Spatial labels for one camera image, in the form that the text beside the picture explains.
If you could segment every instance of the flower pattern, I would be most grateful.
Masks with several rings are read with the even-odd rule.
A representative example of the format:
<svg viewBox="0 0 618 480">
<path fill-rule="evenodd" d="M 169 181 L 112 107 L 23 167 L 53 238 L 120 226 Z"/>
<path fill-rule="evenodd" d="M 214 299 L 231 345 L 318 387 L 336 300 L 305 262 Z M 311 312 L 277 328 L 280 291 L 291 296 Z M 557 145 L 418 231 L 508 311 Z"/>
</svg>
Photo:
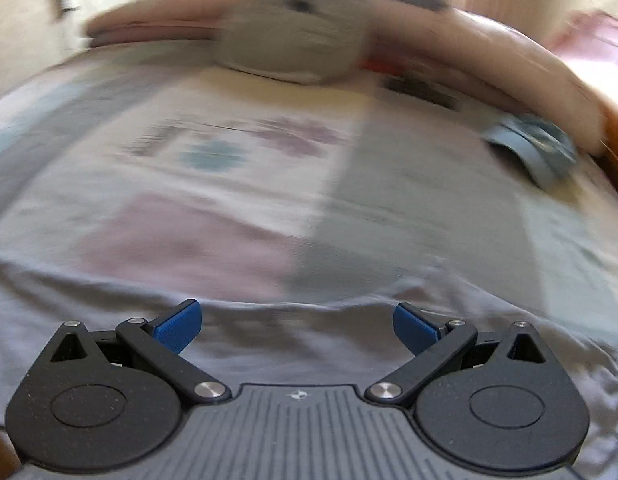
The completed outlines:
<svg viewBox="0 0 618 480">
<path fill-rule="evenodd" d="M 211 140 L 204 144 L 196 144 L 191 150 L 180 155 L 182 161 L 196 170 L 218 173 L 229 171 L 241 165 L 245 151 L 225 140 Z"/>
<path fill-rule="evenodd" d="M 298 158 L 324 156 L 319 144 L 341 144 L 343 141 L 336 131 L 312 120 L 282 117 L 259 121 L 257 128 L 249 133 L 267 140 L 276 150 Z"/>
</svg>

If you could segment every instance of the bed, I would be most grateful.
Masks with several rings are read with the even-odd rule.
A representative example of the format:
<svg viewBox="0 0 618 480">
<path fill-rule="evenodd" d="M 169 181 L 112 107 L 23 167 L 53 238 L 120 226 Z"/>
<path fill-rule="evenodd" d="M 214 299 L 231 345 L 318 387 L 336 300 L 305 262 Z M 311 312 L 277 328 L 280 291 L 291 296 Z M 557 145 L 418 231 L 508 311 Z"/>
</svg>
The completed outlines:
<svg viewBox="0 0 618 480">
<path fill-rule="evenodd" d="M 366 70 L 274 81 L 212 49 L 97 48 L 0 100 L 0 423 L 68 319 L 197 298 L 183 355 L 232 388 L 366 386 L 409 359 L 391 311 L 410 301 L 533 322 L 592 413 L 578 471 L 617 479 L 618 197 L 589 157 L 546 193 L 481 140 L 501 110 Z"/>
</svg>

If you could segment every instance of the blue gripper pad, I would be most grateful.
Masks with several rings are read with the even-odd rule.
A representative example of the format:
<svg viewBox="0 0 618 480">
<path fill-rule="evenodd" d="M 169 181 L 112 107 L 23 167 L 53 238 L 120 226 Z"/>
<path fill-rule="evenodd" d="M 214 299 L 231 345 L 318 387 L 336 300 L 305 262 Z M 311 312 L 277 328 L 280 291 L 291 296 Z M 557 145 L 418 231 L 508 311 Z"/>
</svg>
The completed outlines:
<svg viewBox="0 0 618 480">
<path fill-rule="evenodd" d="M 202 307 L 196 300 L 186 300 L 164 316 L 147 323 L 147 332 L 157 342 L 179 354 L 202 329 Z"/>
<path fill-rule="evenodd" d="M 426 319 L 411 305 L 400 303 L 393 311 L 393 333 L 414 355 L 440 341 L 444 330 L 444 325 Z"/>
</svg>

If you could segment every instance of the silver screw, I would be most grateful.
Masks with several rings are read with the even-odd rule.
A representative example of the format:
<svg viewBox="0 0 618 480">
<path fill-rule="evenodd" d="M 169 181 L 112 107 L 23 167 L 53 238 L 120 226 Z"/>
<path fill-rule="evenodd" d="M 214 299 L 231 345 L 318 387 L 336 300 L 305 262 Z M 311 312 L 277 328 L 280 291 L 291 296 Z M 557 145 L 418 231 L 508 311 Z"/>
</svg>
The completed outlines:
<svg viewBox="0 0 618 480">
<path fill-rule="evenodd" d="M 369 392 L 376 399 L 395 399 L 403 393 L 403 389 L 398 384 L 376 383 L 369 389 Z"/>
<path fill-rule="evenodd" d="M 215 381 L 206 381 L 204 383 L 196 384 L 193 389 L 195 394 L 203 399 L 217 399 L 221 397 L 227 391 L 227 387 L 224 384 L 216 383 Z"/>
</svg>

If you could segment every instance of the gray fabric stripe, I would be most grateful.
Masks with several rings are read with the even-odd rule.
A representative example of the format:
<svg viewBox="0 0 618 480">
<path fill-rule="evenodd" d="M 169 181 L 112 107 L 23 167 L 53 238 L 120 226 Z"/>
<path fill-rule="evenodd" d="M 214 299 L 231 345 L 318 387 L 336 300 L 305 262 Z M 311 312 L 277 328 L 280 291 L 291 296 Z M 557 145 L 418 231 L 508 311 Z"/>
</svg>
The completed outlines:
<svg viewBox="0 0 618 480">
<path fill-rule="evenodd" d="M 461 115 L 381 91 L 313 239 L 289 301 L 376 290 L 442 256 L 471 282 L 541 309 L 516 184 Z"/>
<path fill-rule="evenodd" d="M 142 59 L 142 66 L 134 64 L 120 77 L 97 85 L 41 118 L 0 155 L 0 216 L 39 171 L 75 141 L 209 62 L 206 43 L 184 43 L 167 54 Z"/>
</svg>

